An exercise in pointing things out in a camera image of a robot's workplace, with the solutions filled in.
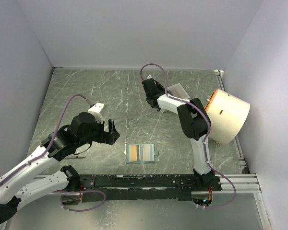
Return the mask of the green card holder wallet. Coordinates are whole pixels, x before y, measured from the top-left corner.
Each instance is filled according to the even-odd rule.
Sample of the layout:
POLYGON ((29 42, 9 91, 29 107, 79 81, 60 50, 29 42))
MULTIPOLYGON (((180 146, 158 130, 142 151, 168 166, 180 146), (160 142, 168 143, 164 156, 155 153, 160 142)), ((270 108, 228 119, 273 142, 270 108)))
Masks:
POLYGON ((133 162, 129 162, 129 146, 130 145, 128 145, 127 150, 126 150, 126 163, 139 163, 139 164, 143 164, 143 163, 157 163, 158 157, 159 157, 159 152, 157 150, 157 145, 156 144, 153 144, 154 145, 154 160, 153 161, 143 161, 143 159, 142 159, 143 144, 133 144, 133 145, 140 145, 141 146, 141 160, 140 161, 133 161, 133 162))

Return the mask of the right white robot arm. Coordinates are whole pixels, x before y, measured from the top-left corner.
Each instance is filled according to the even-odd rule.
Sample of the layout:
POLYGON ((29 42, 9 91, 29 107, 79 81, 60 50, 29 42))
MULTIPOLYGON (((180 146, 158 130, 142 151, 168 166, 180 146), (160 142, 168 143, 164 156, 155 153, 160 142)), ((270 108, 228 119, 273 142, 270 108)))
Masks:
POLYGON ((190 139, 194 155, 194 185, 198 190, 210 186, 215 173, 211 169, 208 138, 211 121, 198 98, 181 99, 171 95, 153 78, 142 81, 146 101, 152 108, 166 110, 178 115, 184 135, 190 139))

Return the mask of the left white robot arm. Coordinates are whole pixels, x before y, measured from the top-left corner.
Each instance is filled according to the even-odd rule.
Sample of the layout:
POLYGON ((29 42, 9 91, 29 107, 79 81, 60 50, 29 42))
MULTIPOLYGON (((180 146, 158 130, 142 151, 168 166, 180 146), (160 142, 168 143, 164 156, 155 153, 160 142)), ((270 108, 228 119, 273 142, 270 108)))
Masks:
POLYGON ((26 204, 56 191, 75 192, 80 189, 80 175, 70 165, 39 181, 37 175, 60 162, 83 145, 101 143, 113 145, 120 137, 114 121, 104 122, 88 112, 79 113, 69 125, 64 125, 45 138, 25 160, 0 177, 0 224, 13 217, 26 204))

